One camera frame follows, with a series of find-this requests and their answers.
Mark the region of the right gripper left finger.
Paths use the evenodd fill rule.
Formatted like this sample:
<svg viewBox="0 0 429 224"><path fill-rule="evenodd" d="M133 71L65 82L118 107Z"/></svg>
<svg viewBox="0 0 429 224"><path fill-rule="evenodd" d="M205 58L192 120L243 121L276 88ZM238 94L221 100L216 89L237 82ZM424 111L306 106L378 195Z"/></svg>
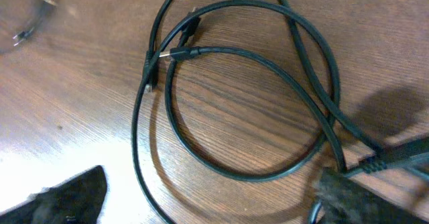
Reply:
<svg viewBox="0 0 429 224"><path fill-rule="evenodd" d="M98 221L107 195L107 177L95 166L1 215L2 223L67 224Z"/></svg>

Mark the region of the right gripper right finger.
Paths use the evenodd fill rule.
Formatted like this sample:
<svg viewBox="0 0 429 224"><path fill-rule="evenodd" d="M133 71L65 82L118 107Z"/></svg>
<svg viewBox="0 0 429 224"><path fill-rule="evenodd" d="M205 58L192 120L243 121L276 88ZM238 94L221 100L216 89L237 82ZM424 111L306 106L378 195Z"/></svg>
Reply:
<svg viewBox="0 0 429 224"><path fill-rule="evenodd" d="M325 168L315 185L313 222L325 224L427 224L426 220Z"/></svg>

